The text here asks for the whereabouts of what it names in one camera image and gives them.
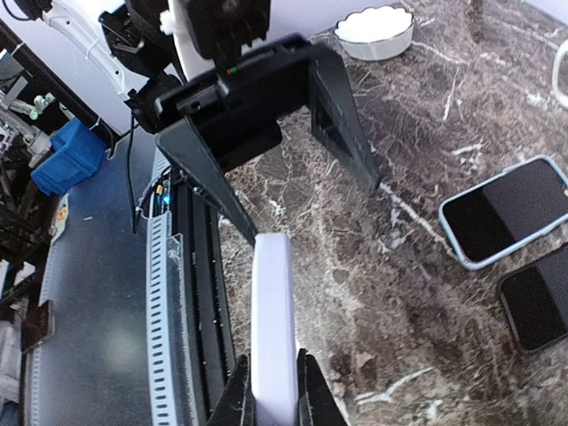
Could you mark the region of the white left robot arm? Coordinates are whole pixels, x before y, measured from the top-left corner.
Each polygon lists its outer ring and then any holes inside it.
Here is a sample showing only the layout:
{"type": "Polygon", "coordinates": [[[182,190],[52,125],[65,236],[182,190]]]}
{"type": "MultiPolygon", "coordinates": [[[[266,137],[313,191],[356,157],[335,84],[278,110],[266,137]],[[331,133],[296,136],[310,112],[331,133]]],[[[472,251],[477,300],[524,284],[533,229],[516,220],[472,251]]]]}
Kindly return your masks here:
{"type": "Polygon", "coordinates": [[[342,57],[302,35],[268,41],[267,1],[16,1],[107,75],[197,197],[247,241],[257,229],[226,174],[282,140],[306,107],[312,135],[360,182],[381,180],[342,57]]]}

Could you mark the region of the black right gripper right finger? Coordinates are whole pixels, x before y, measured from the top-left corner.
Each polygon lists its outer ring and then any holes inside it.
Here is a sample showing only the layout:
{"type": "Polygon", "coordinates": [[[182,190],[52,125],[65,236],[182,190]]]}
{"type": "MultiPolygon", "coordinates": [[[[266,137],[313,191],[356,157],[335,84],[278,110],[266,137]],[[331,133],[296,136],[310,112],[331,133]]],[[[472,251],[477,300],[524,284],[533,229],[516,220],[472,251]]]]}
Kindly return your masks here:
{"type": "Polygon", "coordinates": [[[297,357],[298,424],[301,426],[346,426],[317,360],[306,349],[297,357]]]}

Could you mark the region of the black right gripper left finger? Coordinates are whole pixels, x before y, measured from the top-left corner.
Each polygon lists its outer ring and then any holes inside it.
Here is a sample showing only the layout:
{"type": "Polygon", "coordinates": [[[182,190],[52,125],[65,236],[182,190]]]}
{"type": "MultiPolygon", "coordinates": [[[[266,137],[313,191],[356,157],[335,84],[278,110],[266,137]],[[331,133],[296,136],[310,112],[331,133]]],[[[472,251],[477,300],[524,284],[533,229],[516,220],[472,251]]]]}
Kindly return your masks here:
{"type": "Polygon", "coordinates": [[[208,426],[256,425],[250,373],[249,357],[239,356],[221,399],[207,422],[208,426]]]}

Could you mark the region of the lilac phone case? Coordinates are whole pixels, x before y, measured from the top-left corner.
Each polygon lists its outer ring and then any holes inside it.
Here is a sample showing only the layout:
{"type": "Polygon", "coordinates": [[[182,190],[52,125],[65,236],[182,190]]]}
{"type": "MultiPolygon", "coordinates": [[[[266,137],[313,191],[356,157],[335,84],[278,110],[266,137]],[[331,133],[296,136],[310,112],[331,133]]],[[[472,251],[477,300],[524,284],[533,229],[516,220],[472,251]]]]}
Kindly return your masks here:
{"type": "Polygon", "coordinates": [[[298,384],[290,240],[256,236],[251,285],[251,390],[258,425],[297,423],[298,384]]]}

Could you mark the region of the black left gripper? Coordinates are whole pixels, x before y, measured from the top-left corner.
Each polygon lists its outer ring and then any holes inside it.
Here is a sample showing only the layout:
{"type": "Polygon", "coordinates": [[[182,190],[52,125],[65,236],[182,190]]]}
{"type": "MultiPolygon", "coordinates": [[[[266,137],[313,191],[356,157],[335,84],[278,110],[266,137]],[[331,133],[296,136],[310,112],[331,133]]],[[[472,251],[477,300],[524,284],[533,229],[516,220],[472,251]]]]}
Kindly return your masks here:
{"type": "Polygon", "coordinates": [[[277,146],[278,121],[311,111],[312,135],[365,188],[381,181],[339,53],[290,35],[160,96],[156,145],[251,246],[258,230],[224,171],[277,146]]]}

